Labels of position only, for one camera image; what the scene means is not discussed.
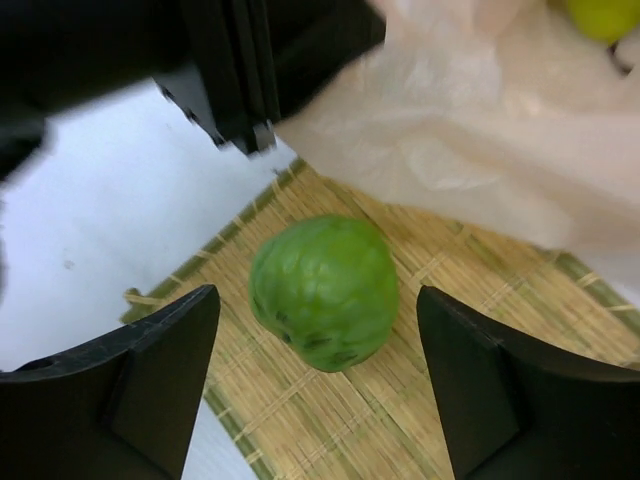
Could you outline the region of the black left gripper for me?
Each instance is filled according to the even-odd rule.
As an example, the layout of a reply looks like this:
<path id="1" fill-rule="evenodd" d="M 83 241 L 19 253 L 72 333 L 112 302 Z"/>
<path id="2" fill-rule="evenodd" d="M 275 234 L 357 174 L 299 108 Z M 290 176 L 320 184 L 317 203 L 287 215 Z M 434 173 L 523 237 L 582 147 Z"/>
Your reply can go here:
<path id="1" fill-rule="evenodd" d="M 145 79 L 215 145 L 265 151 L 385 35 L 365 1 L 5 1 L 1 175 L 43 145 L 50 116 Z"/>

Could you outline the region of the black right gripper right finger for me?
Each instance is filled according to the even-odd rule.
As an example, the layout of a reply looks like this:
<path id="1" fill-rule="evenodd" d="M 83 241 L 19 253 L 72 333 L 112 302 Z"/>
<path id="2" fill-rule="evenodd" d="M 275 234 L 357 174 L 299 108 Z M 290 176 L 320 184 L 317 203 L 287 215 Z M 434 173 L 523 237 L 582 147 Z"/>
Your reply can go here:
<path id="1" fill-rule="evenodd" d="M 433 286 L 416 308 L 455 478 L 638 478 L 638 371 L 555 347 Z"/>

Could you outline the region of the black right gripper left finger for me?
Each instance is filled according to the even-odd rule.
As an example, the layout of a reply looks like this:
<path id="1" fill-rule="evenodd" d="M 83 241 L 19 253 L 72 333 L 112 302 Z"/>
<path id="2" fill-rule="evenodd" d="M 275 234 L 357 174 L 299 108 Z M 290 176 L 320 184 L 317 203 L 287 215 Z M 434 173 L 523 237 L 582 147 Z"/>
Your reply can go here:
<path id="1" fill-rule="evenodd" d="M 220 312 L 213 285 L 1 375 L 4 479 L 179 479 Z"/>

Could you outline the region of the translucent cream plastic bag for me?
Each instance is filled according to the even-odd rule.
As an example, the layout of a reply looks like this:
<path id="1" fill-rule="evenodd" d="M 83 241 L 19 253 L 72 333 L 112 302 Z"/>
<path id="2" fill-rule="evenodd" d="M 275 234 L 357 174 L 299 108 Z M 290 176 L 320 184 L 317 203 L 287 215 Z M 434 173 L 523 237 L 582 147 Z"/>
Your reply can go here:
<path id="1" fill-rule="evenodd" d="M 319 173 L 639 288 L 639 75 L 544 1 L 379 1 L 385 43 L 279 137 Z"/>

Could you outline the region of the green custard apple fake fruit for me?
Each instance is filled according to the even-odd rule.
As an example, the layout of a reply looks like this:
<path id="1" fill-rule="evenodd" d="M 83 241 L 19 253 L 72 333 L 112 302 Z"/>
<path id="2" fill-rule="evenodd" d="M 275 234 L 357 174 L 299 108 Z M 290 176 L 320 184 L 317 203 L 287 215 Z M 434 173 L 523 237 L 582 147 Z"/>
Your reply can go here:
<path id="1" fill-rule="evenodd" d="M 400 303 L 391 250 L 370 222 L 305 218 L 253 257 L 248 300 L 256 321 L 308 366 L 342 372 L 389 338 Z"/>

